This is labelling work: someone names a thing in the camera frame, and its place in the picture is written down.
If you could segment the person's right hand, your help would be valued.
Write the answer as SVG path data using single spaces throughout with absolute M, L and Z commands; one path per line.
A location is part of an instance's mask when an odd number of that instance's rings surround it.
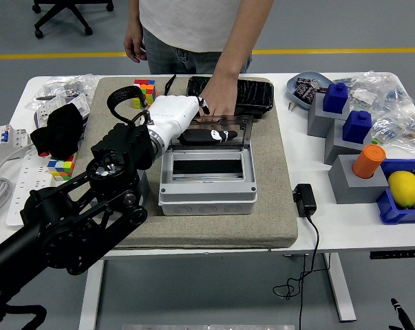
M 128 29 L 124 37 L 123 45 L 129 59 L 135 63 L 147 60 L 142 30 Z

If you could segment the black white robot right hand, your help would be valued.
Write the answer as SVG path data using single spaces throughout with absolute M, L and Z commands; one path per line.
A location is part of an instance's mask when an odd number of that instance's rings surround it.
M 401 305 L 397 302 L 395 298 L 390 299 L 391 304 L 398 316 L 398 319 L 400 323 L 403 326 L 404 330 L 415 330 L 414 325 L 412 324 L 412 321 L 409 319 L 409 316 L 405 312 L 405 310 L 401 307 Z

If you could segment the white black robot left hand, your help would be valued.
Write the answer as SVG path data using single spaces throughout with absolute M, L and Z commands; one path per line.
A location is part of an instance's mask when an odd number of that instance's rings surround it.
M 151 140 L 163 151 L 177 139 L 183 146 L 215 146 L 235 139 L 237 131 L 191 129 L 199 110 L 209 113 L 206 101 L 197 96 L 159 96 L 149 107 L 151 122 L 147 125 Z

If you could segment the person's left hand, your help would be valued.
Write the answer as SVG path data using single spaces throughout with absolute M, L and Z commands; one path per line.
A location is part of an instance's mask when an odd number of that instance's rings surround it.
M 200 97 L 204 99 L 210 116 L 233 116 L 237 100 L 239 75 L 213 74 Z

